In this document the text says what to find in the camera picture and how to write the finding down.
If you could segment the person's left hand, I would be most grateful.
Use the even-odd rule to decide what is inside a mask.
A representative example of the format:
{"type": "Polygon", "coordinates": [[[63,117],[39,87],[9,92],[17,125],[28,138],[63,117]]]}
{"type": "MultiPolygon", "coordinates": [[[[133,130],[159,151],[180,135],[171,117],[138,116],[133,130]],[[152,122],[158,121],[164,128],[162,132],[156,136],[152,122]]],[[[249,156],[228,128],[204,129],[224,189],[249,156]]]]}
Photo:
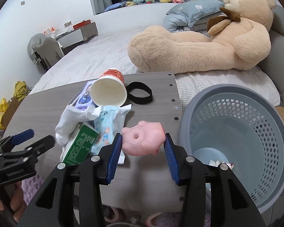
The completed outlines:
{"type": "MultiPolygon", "coordinates": [[[[23,190],[21,188],[22,181],[14,184],[14,193],[10,200],[10,208],[14,211],[13,218],[16,222],[19,222],[23,215],[27,205],[24,201],[23,190]]],[[[4,211],[4,204],[0,199],[0,211],[4,211]]]]}

